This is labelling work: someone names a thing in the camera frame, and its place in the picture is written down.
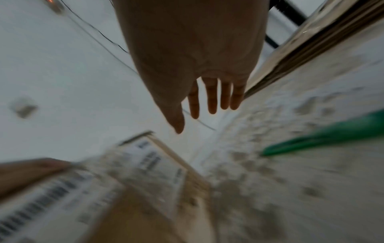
blurry hand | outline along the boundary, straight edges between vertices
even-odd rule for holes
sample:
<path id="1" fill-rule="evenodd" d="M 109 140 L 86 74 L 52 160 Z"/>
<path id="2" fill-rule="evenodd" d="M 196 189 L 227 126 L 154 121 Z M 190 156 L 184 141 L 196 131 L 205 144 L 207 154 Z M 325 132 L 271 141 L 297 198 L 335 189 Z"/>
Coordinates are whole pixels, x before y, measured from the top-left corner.
<path id="1" fill-rule="evenodd" d="M 50 158 L 0 164 L 0 196 L 70 165 L 67 161 Z"/>
<path id="2" fill-rule="evenodd" d="M 243 100 L 265 36 L 268 0 L 114 0 L 135 66 L 155 103 L 177 133 L 181 102 L 199 117 L 201 77 L 208 110 L 235 110 Z"/>

cable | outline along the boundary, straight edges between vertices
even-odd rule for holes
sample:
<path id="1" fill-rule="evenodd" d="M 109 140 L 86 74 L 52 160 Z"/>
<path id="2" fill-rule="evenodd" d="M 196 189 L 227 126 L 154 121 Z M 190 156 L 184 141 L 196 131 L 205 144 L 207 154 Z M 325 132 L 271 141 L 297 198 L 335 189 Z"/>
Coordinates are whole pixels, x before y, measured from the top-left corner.
<path id="1" fill-rule="evenodd" d="M 84 23 L 86 23 L 89 27 L 91 27 L 92 29 L 98 31 L 105 39 L 107 39 L 110 43 L 112 43 L 113 45 L 115 46 L 118 46 L 120 47 L 120 49 L 122 49 L 125 53 L 127 54 L 130 54 L 128 51 L 124 50 L 119 44 L 117 44 L 116 42 L 113 42 L 111 41 L 108 37 L 106 37 L 103 33 L 101 33 L 100 30 L 98 30 L 96 27 L 94 27 L 93 25 L 91 25 L 89 22 L 85 21 L 84 19 L 82 19 L 77 13 L 75 13 L 74 11 L 72 11 L 72 9 L 70 7 L 68 7 L 68 5 L 63 1 L 63 0 L 60 0 L 66 7 L 69 11 L 71 11 L 76 17 L 78 17 L 81 21 L 83 21 Z"/>
<path id="2" fill-rule="evenodd" d="M 75 14 L 62 0 L 60 0 L 73 14 Z M 133 71 L 137 76 L 139 76 L 139 74 L 137 73 L 136 70 L 134 70 L 133 68 L 131 68 L 130 66 L 128 66 L 126 63 L 124 63 L 123 61 L 121 61 L 115 54 L 113 54 L 110 50 L 108 50 L 108 48 L 106 48 L 100 41 L 98 41 L 93 35 L 91 35 L 84 27 L 82 27 L 78 22 L 76 22 L 70 15 L 68 15 L 68 18 L 70 20 L 72 20 L 78 27 L 80 27 L 80 29 L 82 29 L 87 35 L 89 35 L 92 39 L 94 39 L 99 45 L 101 45 L 107 52 L 109 52 L 109 54 L 111 54 L 114 58 L 116 58 L 120 63 L 122 63 L 124 66 L 126 66 L 127 68 L 129 68 L 131 71 Z M 183 112 L 188 114 L 189 116 L 192 117 L 191 113 L 189 113 L 187 110 L 183 109 Z M 216 131 L 216 129 L 214 129 L 213 127 L 210 127 L 208 126 L 207 124 L 205 124 L 204 122 L 202 122 L 200 119 L 196 119 L 201 125 L 205 126 L 206 128 L 208 129 L 211 129 L 212 131 Z"/>

black metal bar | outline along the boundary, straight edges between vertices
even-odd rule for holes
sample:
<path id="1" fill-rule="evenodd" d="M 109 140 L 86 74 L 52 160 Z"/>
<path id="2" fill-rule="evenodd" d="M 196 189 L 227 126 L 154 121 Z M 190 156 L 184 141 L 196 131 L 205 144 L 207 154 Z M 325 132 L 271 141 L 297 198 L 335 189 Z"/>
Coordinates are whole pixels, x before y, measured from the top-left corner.
<path id="1" fill-rule="evenodd" d="M 274 49 L 279 47 L 279 44 L 277 44 L 273 39 L 271 39 L 269 36 L 265 36 L 265 42 L 268 43 L 271 47 Z"/>
<path id="2" fill-rule="evenodd" d="M 282 14 L 294 22 L 297 26 L 302 25 L 306 17 L 296 8 L 287 3 L 286 0 L 270 0 L 269 9 L 276 7 Z"/>

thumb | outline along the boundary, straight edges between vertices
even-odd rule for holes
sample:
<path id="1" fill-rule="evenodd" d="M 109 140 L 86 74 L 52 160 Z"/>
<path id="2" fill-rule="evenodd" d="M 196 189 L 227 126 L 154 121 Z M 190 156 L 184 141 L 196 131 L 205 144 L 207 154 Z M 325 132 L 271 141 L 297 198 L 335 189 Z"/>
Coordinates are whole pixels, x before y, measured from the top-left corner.
<path id="1" fill-rule="evenodd" d="M 160 108 L 167 122 L 175 129 L 175 132 L 177 134 L 182 133 L 185 126 L 185 119 L 181 103 L 177 105 L 156 104 Z"/>

green object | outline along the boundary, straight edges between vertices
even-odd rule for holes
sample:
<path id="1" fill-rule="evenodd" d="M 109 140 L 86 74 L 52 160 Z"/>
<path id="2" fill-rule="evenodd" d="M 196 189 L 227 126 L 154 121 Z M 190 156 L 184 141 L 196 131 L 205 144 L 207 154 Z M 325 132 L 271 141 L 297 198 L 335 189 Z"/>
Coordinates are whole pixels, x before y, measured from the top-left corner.
<path id="1" fill-rule="evenodd" d="M 288 153 L 299 149 L 342 143 L 384 135 L 384 109 L 317 129 L 312 134 L 271 145 L 262 156 Z"/>

